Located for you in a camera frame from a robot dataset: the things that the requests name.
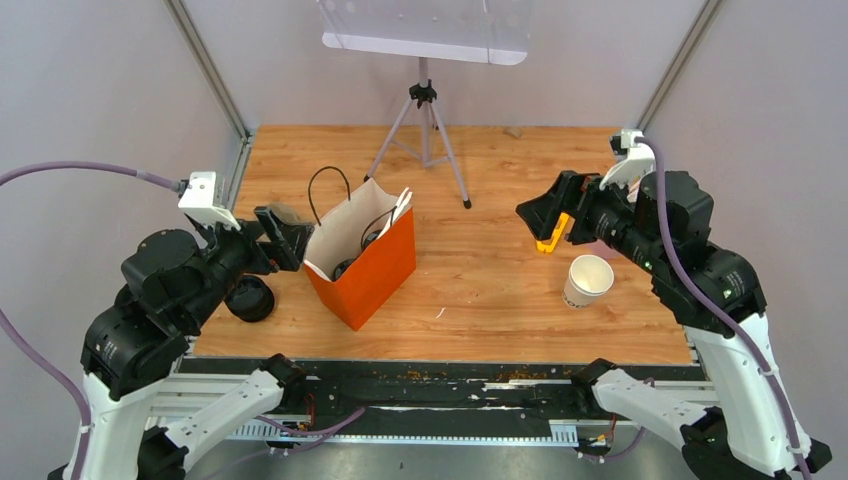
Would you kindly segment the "orange paper bag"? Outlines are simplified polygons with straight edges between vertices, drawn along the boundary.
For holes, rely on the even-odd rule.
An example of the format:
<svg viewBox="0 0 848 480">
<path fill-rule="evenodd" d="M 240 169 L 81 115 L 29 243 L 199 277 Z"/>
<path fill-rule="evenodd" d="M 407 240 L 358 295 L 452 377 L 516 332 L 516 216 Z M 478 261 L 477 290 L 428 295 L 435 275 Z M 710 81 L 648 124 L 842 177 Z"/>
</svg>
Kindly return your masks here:
<svg viewBox="0 0 848 480">
<path fill-rule="evenodd" d="M 327 171 L 341 176 L 345 199 L 321 216 L 312 188 Z M 323 305 L 353 331 L 360 330 L 416 270 L 413 195 L 394 225 L 361 250 L 367 233 L 383 229 L 400 194 L 387 193 L 373 179 L 352 189 L 336 166 L 318 169 L 309 180 L 307 199 L 316 226 L 305 251 L 306 274 Z M 333 282 L 336 265 L 354 257 L 353 265 Z"/>
</svg>

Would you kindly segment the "white straw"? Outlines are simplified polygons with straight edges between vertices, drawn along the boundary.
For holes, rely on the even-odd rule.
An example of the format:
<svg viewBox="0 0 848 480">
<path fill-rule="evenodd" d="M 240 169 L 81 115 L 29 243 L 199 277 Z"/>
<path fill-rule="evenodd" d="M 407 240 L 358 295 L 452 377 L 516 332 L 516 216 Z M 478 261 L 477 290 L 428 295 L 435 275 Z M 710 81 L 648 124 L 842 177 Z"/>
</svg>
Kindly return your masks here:
<svg viewBox="0 0 848 480">
<path fill-rule="evenodd" d="M 403 192 L 399 195 L 394 207 L 390 211 L 389 220 L 384 225 L 381 230 L 380 235 L 384 235 L 397 221 L 397 219 L 402 215 L 404 209 L 409 204 L 413 192 L 409 188 L 405 188 Z"/>
</svg>

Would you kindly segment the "black cup lid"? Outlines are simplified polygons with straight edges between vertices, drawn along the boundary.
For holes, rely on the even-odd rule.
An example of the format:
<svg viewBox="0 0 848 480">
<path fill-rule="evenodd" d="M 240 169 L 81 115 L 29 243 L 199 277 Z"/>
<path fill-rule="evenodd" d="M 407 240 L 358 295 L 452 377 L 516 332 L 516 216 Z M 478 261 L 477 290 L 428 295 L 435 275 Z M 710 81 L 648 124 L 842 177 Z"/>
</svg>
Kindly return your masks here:
<svg viewBox="0 0 848 480">
<path fill-rule="evenodd" d="M 370 244 L 372 244 L 380 235 L 380 230 L 374 230 L 367 233 L 361 241 L 361 250 L 364 251 Z"/>
<path fill-rule="evenodd" d="M 338 281 L 344 275 L 344 273 L 353 265 L 353 263 L 356 260 L 357 260 L 356 257 L 349 258 L 349 259 L 343 260 L 339 264 L 337 264 L 336 267 L 334 268 L 333 272 L 332 272 L 331 280 L 333 282 Z"/>
</svg>

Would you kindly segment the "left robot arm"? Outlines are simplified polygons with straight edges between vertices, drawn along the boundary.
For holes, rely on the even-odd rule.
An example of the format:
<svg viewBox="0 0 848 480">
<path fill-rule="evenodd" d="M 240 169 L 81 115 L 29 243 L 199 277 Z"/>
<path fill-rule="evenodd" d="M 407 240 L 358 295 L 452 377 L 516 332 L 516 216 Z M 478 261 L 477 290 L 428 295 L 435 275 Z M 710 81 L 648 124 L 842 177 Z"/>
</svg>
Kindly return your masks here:
<svg viewBox="0 0 848 480">
<path fill-rule="evenodd" d="M 298 411 L 305 372 L 275 354 L 238 386 L 182 421 L 151 427 L 151 405 L 173 363 L 246 278 L 295 272 L 314 232 L 281 203 L 233 226 L 195 223 L 146 237 L 121 266 L 114 303 L 88 328 L 81 355 L 89 403 L 77 452 L 55 479 L 182 479 L 250 419 Z"/>
</svg>

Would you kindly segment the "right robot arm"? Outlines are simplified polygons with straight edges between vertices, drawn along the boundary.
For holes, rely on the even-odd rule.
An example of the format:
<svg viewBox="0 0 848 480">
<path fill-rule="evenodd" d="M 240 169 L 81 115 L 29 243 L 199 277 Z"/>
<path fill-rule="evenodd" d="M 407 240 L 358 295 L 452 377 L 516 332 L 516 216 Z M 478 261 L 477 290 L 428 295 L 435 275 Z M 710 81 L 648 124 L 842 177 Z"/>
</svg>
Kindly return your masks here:
<svg viewBox="0 0 848 480">
<path fill-rule="evenodd" d="M 571 244 L 600 241 L 651 278 L 653 294 L 698 353 L 718 402 L 696 406 L 596 359 L 571 378 L 571 403 L 584 417 L 623 416 L 673 445 L 700 479 L 805 478 L 832 458 L 800 426 L 770 347 L 767 302 L 753 266 L 714 244 L 714 202 L 685 171 L 650 173 L 637 199 L 598 174 L 564 171 L 516 212 L 548 239 L 561 214 Z"/>
</svg>

